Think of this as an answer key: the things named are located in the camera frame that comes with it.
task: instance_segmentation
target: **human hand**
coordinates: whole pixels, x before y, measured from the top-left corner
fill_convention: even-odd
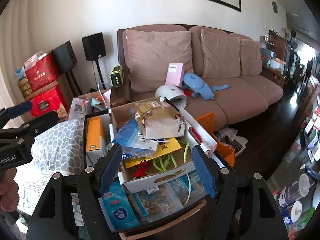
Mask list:
[[[3,211],[13,212],[17,209],[19,203],[18,184],[13,180],[17,174],[17,169],[9,169],[5,172],[0,181],[0,206]]]

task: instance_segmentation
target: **yellow-green flashlight radio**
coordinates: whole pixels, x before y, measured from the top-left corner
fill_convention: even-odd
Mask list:
[[[123,84],[123,68],[121,65],[115,65],[111,71],[110,78],[113,87],[120,87]]]

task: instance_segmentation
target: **patterned cloth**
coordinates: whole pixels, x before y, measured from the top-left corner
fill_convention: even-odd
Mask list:
[[[15,181],[19,185],[18,209],[32,215],[51,176],[78,174],[84,169],[83,121],[62,122],[35,138],[31,154],[33,160],[17,168]],[[79,199],[72,194],[76,225],[83,226]]]

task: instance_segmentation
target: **speaker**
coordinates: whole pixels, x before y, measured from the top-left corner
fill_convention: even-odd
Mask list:
[[[58,71],[61,74],[72,70],[77,64],[76,55],[73,51],[70,41],[67,41],[65,44],[56,47],[52,51],[52,55]]]
[[[95,61],[106,56],[106,47],[102,33],[92,34],[82,38],[85,58],[88,61]]]

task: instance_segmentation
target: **brown sofa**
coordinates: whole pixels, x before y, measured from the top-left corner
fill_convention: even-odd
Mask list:
[[[198,76],[204,74],[204,52],[201,47],[201,30],[210,33],[218,33],[241,39],[250,38],[223,31],[219,29],[193,26],[193,25],[145,25],[130,28],[131,30],[144,32],[191,32],[192,64],[194,73]],[[155,91],[136,93],[132,91],[128,73],[130,72],[127,30],[118,30],[118,58],[119,64],[124,67],[124,84],[118,88],[112,88],[111,106],[152,98]],[[226,90],[216,91],[215,100],[204,101],[202,97],[188,98],[186,110],[198,118],[209,112],[215,113],[215,130],[219,130],[226,124],[234,124],[264,112],[268,106],[280,100],[283,90],[280,86],[263,77],[259,71],[256,76],[237,76],[227,79],[206,79],[209,86],[229,85]]]

